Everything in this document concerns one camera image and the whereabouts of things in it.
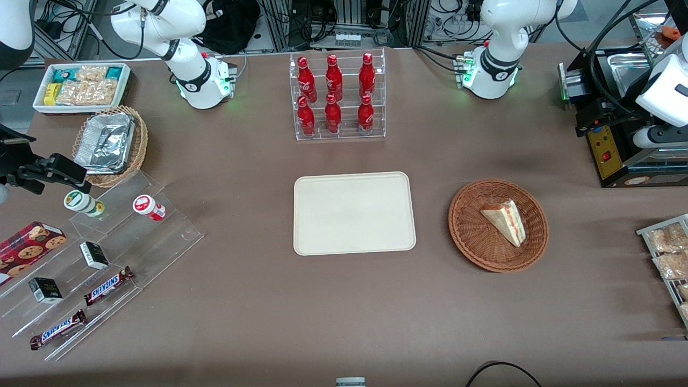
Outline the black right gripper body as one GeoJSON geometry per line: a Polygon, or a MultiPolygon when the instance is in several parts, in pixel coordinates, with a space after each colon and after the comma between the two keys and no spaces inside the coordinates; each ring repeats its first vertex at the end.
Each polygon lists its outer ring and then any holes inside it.
{"type": "Polygon", "coordinates": [[[1,125],[1,177],[36,161],[30,143],[36,139],[1,125]]]}

